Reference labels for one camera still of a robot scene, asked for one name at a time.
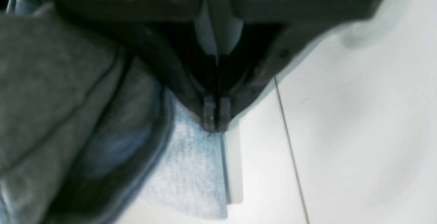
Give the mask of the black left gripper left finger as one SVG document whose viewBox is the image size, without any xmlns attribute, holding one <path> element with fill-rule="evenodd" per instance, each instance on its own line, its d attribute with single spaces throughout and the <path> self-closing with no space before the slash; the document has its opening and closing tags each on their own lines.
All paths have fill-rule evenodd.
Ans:
<svg viewBox="0 0 437 224">
<path fill-rule="evenodd" d="M 62 16 L 141 57 L 202 128 L 218 131 L 215 57 L 197 42 L 199 0 L 55 0 Z"/>
</svg>

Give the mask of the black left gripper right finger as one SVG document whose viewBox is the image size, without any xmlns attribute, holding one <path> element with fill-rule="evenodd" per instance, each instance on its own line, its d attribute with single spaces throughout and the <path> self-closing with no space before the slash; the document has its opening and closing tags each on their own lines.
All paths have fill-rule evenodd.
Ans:
<svg viewBox="0 0 437 224">
<path fill-rule="evenodd" d="M 338 25 L 372 18 L 381 2 L 231 0 L 242 31 L 231 53 L 220 57 L 217 131 L 226 131 L 310 42 Z"/>
</svg>

